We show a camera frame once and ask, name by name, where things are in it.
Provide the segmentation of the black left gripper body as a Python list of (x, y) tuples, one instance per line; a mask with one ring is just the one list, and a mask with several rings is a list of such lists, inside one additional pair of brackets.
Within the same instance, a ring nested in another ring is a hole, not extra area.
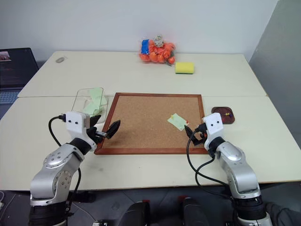
[(87, 129), (87, 135), (96, 143), (102, 143), (105, 138), (108, 138), (106, 132), (101, 132), (97, 130), (97, 127), (90, 127)]

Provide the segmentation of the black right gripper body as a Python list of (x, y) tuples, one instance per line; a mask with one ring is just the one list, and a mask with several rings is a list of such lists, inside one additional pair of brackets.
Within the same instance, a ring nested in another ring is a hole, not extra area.
[(206, 139), (207, 138), (207, 126), (205, 123), (199, 124), (194, 132), (193, 135), (196, 139), (198, 139), (198, 137), (200, 137), (200, 139)]

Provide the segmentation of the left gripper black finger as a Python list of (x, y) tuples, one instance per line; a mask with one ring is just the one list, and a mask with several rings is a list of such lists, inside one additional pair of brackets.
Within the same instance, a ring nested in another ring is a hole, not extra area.
[(101, 118), (101, 115), (95, 115), (95, 116), (90, 117), (90, 128), (95, 127), (100, 118)]
[(120, 127), (120, 123), (121, 123), (121, 121), (117, 120), (109, 126), (109, 129), (106, 131), (107, 139), (111, 139), (115, 135), (115, 133), (118, 131), (118, 129)]

